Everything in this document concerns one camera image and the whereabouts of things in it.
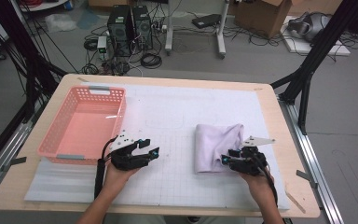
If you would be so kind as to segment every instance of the black metal pole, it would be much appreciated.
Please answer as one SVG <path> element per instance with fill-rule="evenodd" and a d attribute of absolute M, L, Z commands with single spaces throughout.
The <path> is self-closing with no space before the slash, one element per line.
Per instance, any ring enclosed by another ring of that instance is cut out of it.
<path fill-rule="evenodd" d="M 358 0 L 343 0 L 301 66 L 293 74 L 271 84 L 272 88 L 276 89 L 289 83 L 286 90 L 280 94 L 281 100 L 289 105 L 293 105 L 302 92 L 298 126 L 303 134 L 307 134 L 306 116 L 312 76 L 357 14 Z"/>
<path fill-rule="evenodd" d="M 20 55 L 14 54 L 1 36 L 0 44 L 7 49 L 7 53 L 15 64 L 16 69 L 27 78 L 27 100 L 0 135 L 1 151 L 18 125 L 33 115 L 34 103 L 40 95 L 51 95 L 57 88 L 58 81 L 51 72 L 60 77 L 67 73 L 40 56 L 40 52 L 37 50 L 32 38 L 28 35 L 12 6 L 12 1 L 0 0 L 0 24 L 5 29 Z"/>

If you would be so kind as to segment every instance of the human hand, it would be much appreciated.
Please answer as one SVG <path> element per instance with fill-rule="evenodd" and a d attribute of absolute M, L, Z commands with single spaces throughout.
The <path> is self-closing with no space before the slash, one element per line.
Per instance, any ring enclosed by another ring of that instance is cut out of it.
<path fill-rule="evenodd" d="M 124 188 L 130 177 L 138 172 L 138 170 L 140 170 L 140 168 L 129 171 L 121 171 L 109 162 L 106 167 L 102 193 L 116 197 L 116 195 Z"/>
<path fill-rule="evenodd" d="M 269 175 L 274 181 L 274 177 L 270 173 L 266 173 L 266 175 Z M 249 190 L 257 204 L 274 202 L 274 195 L 265 176 L 253 176 L 243 173 L 240 173 L 240 176 L 248 183 Z"/>

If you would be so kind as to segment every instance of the pink plastic basket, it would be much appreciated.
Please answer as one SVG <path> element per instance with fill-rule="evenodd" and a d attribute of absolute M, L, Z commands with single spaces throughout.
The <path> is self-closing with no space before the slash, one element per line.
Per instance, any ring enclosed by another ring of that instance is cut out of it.
<path fill-rule="evenodd" d="M 125 110 L 122 88 L 74 86 L 48 128 L 39 155 L 58 163 L 96 164 L 103 146 L 120 132 Z"/>

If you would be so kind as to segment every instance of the basket handle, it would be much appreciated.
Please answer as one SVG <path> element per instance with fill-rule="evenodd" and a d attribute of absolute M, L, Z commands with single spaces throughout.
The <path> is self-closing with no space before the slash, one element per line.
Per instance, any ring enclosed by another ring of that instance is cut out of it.
<path fill-rule="evenodd" d="M 65 160 L 84 160 L 84 155 L 58 154 L 56 158 Z"/>
<path fill-rule="evenodd" d="M 109 89 L 109 87 L 106 87 L 106 86 L 89 86 L 89 93 L 109 95 L 110 89 Z"/>

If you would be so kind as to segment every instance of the black cable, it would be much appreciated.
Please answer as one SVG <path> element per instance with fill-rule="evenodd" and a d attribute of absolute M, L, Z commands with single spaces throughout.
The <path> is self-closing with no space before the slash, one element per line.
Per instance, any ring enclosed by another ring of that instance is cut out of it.
<path fill-rule="evenodd" d="M 131 70 L 130 65 L 124 61 L 114 63 L 114 67 L 115 67 L 115 70 L 117 71 L 117 74 L 119 76 L 124 76 Z"/>
<path fill-rule="evenodd" d="M 105 28 L 105 29 L 104 29 L 102 32 L 100 32 L 99 34 L 95 34 L 95 33 L 94 33 L 95 31 L 100 30 L 100 29 L 102 29 L 102 28 Z M 93 35 L 101 36 L 101 35 L 103 35 L 103 33 L 105 33 L 107 30 L 108 30 L 108 29 L 106 28 L 106 25 L 103 25 L 103 26 L 100 26 L 100 27 L 98 27 L 98 28 L 93 29 L 93 30 L 91 31 L 91 33 L 92 33 Z"/>
<path fill-rule="evenodd" d="M 31 11 L 28 7 L 25 7 L 27 13 L 29 15 L 31 15 Z M 36 27 L 36 31 L 38 32 L 38 30 L 42 30 L 43 33 L 48 37 L 48 39 L 51 41 L 51 43 L 54 45 L 54 47 L 60 52 L 60 54 L 63 56 L 63 58 L 72 66 L 72 68 L 75 70 L 76 73 L 78 73 L 77 69 L 75 69 L 74 65 L 69 61 L 69 59 L 66 57 L 66 55 L 62 52 L 62 50 L 57 46 L 57 44 L 54 42 L 54 40 L 50 37 L 50 35 L 48 34 L 48 32 L 46 32 L 46 30 L 43 28 L 43 26 L 39 23 L 38 20 L 35 20 L 33 17 L 31 17 L 31 20 L 33 21 L 34 24 L 37 24 Z"/>
<path fill-rule="evenodd" d="M 109 139 L 109 141 L 106 142 L 106 144 L 105 144 L 104 147 L 103 147 L 103 152 L 102 152 L 102 154 L 101 154 L 101 159 L 104 160 L 104 158 L 105 158 L 105 155 L 104 155 L 104 154 L 105 154 L 105 151 L 106 151 L 107 147 L 109 146 L 109 144 L 113 143 L 116 139 L 117 139 L 117 136 L 114 137 L 114 138 L 112 138 L 112 139 Z"/>
<path fill-rule="evenodd" d="M 135 41 L 131 41 L 131 43 L 130 43 L 130 51 L 131 51 L 131 56 L 130 56 L 130 58 L 131 58 L 132 56 L 134 56 L 134 55 L 138 55 L 138 54 L 140 54 L 140 53 L 145 53 L 145 51 L 142 50 L 142 49 L 138 49 L 138 52 L 134 53 L 134 48 L 132 47 L 133 45 L 135 45 Z M 130 59 L 129 59 L 129 63 L 138 63 L 138 62 L 141 61 L 141 59 L 142 59 L 142 56 L 139 57 L 139 59 L 137 59 L 136 61 L 130 61 Z"/>
<path fill-rule="evenodd" d="M 98 39 L 88 39 L 83 44 L 84 49 L 95 51 L 98 48 Z"/>
<path fill-rule="evenodd" d="M 36 43 L 18 19 L 10 1 L 0 2 L 0 23 L 10 36 L 16 49 L 14 50 L 0 35 L 0 43 L 7 50 L 7 54 L 14 63 L 26 94 L 27 111 L 25 119 L 29 119 L 34 113 L 36 99 L 43 97 L 43 95 L 49 98 L 58 86 L 57 79 L 51 75 L 51 71 L 54 71 L 55 75 L 66 73 L 46 60 L 46 55 L 44 55 L 41 46 L 38 46 L 39 48 L 35 46 Z M 25 86 L 20 76 L 27 79 Z"/>
<path fill-rule="evenodd" d="M 151 21 L 152 21 L 152 22 L 155 22 L 156 14 L 157 14 L 157 12 L 158 12 L 158 4 L 159 4 L 159 3 L 157 3 L 157 6 L 155 7 L 155 10 L 156 10 L 156 11 L 155 11 L 155 13 L 153 14 L 153 17 L 151 18 Z"/>
<path fill-rule="evenodd" d="M 86 54 L 86 65 L 84 65 L 81 68 L 81 72 L 85 75 L 98 75 L 100 73 L 100 70 L 98 69 L 98 67 L 91 63 L 92 59 L 94 58 L 95 54 L 97 53 L 97 51 L 95 50 L 95 52 L 92 54 L 92 57 L 90 58 L 89 55 L 89 50 L 87 50 L 87 54 Z"/>
<path fill-rule="evenodd" d="M 24 91 L 24 93 L 26 93 L 24 84 L 22 83 L 22 80 L 21 80 L 21 77 L 20 77 L 21 74 L 24 77 L 26 77 L 26 75 L 24 74 L 23 68 L 17 63 L 17 61 L 15 59 L 15 56 L 12 54 L 11 50 L 9 50 L 9 46 L 7 45 L 7 43 L 5 42 L 5 40 L 3 39 L 3 37 L 1 35 L 0 35 L 0 44 L 1 44 L 1 46 L 4 47 L 4 49 L 7 50 L 8 56 L 10 57 L 11 61 L 14 63 L 14 66 L 16 67 L 16 70 L 17 70 L 17 74 L 19 76 L 19 80 L 20 80 L 22 90 Z"/>
<path fill-rule="evenodd" d="M 32 14 L 29 14 L 29 15 L 30 15 L 29 17 L 31 18 L 31 20 L 32 20 L 32 22 L 33 22 L 33 24 L 34 24 L 35 30 L 36 30 L 36 32 L 37 32 L 37 36 L 38 36 L 39 39 L 40 39 L 40 43 L 41 43 L 41 45 L 43 46 L 43 50 L 44 50 L 44 51 L 43 51 L 42 48 L 40 47 L 39 42 L 37 41 L 36 37 L 35 37 L 34 35 L 31 35 L 31 37 L 34 38 L 34 42 L 35 42 L 36 45 L 38 46 L 39 52 L 41 52 L 42 55 L 43 55 L 43 57 L 44 57 L 44 58 L 47 58 L 48 61 L 50 62 L 50 58 L 48 57 L 48 52 L 46 51 L 45 44 L 44 44 L 44 42 L 43 42 L 43 40 L 42 40 L 42 37 L 41 37 L 40 34 L 39 34 L 39 29 L 38 29 L 37 26 L 36 26 L 35 20 L 33 19 Z M 30 25 L 29 25 L 28 22 L 26 22 L 26 25 L 28 26 L 28 29 L 31 30 L 31 27 L 30 27 Z"/>
<path fill-rule="evenodd" d="M 266 170 L 266 167 L 264 167 L 263 163 L 258 159 L 256 156 L 252 155 L 252 160 L 257 165 L 259 171 L 262 171 L 264 173 L 264 176 L 266 177 L 269 187 L 272 190 L 272 194 L 274 195 L 275 204 L 278 206 L 278 193 L 275 189 L 274 181 L 272 180 L 271 176 L 269 175 L 269 171 Z"/>
<path fill-rule="evenodd" d="M 159 53 L 162 50 L 162 44 L 161 44 L 161 41 L 159 41 L 158 37 L 156 36 L 156 32 L 154 35 L 152 35 L 152 40 L 155 41 L 155 43 L 156 43 L 156 41 L 158 42 L 159 49 L 156 49 L 156 44 L 154 44 L 153 50 L 156 52 L 157 55 L 159 55 Z"/>
<path fill-rule="evenodd" d="M 148 69 L 156 69 L 162 65 L 162 59 L 157 54 L 146 53 L 141 58 L 141 66 Z"/>
<path fill-rule="evenodd" d="M 176 11 L 176 9 L 178 9 L 179 8 L 179 6 L 182 4 L 182 0 L 180 0 L 180 2 L 179 2 L 179 4 L 176 6 L 176 8 L 173 10 L 173 12 L 171 13 L 171 15 L 170 16 L 172 16 L 173 15 L 173 13 Z"/>
<path fill-rule="evenodd" d="M 164 9 L 162 8 L 162 4 L 161 4 L 161 3 L 159 3 L 159 8 L 160 8 L 161 11 L 162 11 L 162 15 L 164 15 L 163 19 L 165 19 L 165 17 L 167 17 L 167 16 L 165 15 L 165 12 L 164 12 Z"/>
<path fill-rule="evenodd" d="M 192 14 L 193 16 L 195 16 L 196 18 L 199 18 L 199 16 L 197 16 L 197 14 L 196 13 L 194 13 L 194 12 L 187 12 L 187 13 L 190 13 L 190 14 Z"/>

